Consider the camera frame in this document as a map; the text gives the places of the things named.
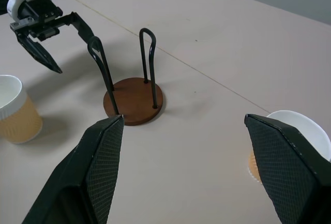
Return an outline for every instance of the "round wooden base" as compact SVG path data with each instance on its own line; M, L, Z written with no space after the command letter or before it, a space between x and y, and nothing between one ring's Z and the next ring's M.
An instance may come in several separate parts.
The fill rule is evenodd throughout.
M143 78L128 78L114 84L114 98L120 114L124 115L126 126L144 124L153 119L163 105L161 88L156 84L157 109L153 109L151 82L144 83ZM103 107L107 116L115 112L108 92L103 98Z

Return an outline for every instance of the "table surface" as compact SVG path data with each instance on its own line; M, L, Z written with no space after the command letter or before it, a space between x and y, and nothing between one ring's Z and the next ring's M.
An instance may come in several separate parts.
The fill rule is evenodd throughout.
M331 135L331 26L254 0L78 0L267 112Z
M165 103L150 123L124 128L108 223L280 223L247 172L244 116L288 108L329 131L329 26L252 0L54 2L101 38L114 82L142 76L139 29L158 40ZM0 17L0 74L23 81L44 129L26 144L0 140L0 223L20 223L55 166L106 118L106 89L77 31L62 27L43 42L63 70L55 74L17 43L10 22Z

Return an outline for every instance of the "cup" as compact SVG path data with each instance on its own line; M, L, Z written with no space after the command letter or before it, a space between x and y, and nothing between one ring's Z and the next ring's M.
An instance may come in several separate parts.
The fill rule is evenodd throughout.
M331 161L331 142L326 132L313 120L290 110L279 110L271 113L268 118L281 121L292 127L295 127L306 138L306 140L315 148L315 150L327 161ZM249 157L249 172L258 181L261 182L254 152Z
M12 143L24 143L41 129L42 119L22 82L14 76L0 75L0 136Z

